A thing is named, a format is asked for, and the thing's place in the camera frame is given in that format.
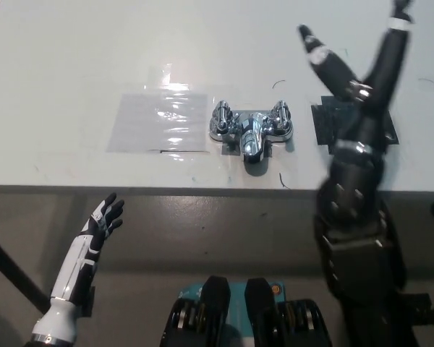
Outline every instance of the black tape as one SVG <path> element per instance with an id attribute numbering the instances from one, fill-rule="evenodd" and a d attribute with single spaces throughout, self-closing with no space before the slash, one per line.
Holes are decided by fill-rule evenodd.
<path id="1" fill-rule="evenodd" d="M 328 152 L 331 154 L 338 131 L 354 116 L 355 106 L 353 103 L 341 102 L 333 96 L 322 96 L 321 105 L 313 105 L 311 109 L 317 144 L 328 146 Z M 388 143 L 398 145 L 399 138 L 389 111 L 385 115 L 385 130 Z"/>

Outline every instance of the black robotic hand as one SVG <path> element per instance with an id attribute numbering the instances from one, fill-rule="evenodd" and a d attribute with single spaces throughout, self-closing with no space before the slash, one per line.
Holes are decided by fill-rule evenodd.
<path id="1" fill-rule="evenodd" d="M 330 226 L 348 228 L 376 219 L 377 190 L 383 178 L 388 141 L 385 115 L 391 103 L 409 40 L 410 1 L 395 0 L 388 29 L 370 73 L 363 80 L 305 25 L 299 32 L 310 66 L 341 101 L 356 104 L 356 114 L 338 133 L 329 177 L 317 195 L 318 215 Z"/>
<path id="2" fill-rule="evenodd" d="M 122 219 L 117 219 L 124 212 L 124 200 L 116 202 L 116 193 L 110 194 L 93 211 L 82 228 L 80 235 L 92 235 L 93 240 L 90 248 L 99 251 L 114 229 L 122 225 Z"/>

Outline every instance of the teal device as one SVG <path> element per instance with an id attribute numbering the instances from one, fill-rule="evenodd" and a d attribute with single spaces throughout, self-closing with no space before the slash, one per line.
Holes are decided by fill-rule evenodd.
<path id="1" fill-rule="evenodd" d="M 204 283 L 196 283 L 183 288 L 179 298 L 199 300 Z M 269 282 L 275 301 L 286 301 L 284 284 L 281 281 Z M 254 336 L 247 316 L 244 299 L 245 282 L 230 283 L 230 306 L 226 316 L 226 324 L 221 338 L 221 347 L 254 347 Z"/>

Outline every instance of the black pole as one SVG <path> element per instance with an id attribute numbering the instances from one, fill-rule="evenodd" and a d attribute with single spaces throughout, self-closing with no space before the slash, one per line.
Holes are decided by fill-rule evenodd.
<path id="1" fill-rule="evenodd" d="M 21 270 L 12 258 L 0 247 L 0 272 L 29 300 L 36 309 L 45 314 L 50 308 L 50 299 Z"/>

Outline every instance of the gray floor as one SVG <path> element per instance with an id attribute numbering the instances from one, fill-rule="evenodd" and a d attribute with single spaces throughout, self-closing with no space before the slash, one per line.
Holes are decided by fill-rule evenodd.
<path id="1" fill-rule="evenodd" d="M 104 194 L 0 194 L 0 243 L 49 292 L 67 247 Z M 93 318 L 79 346 L 157 346 L 180 288 L 227 275 L 266 276 L 289 299 L 320 306 L 335 346 L 346 346 L 341 313 L 322 279 L 306 197 L 156 197 L 125 192 L 124 226 L 109 239 L 95 278 Z M 434 221 L 429 200 L 393 199 L 411 281 L 434 302 Z M 19 346 L 36 310 L 0 274 L 0 346 Z M 416 329 L 434 346 L 434 327 Z"/>

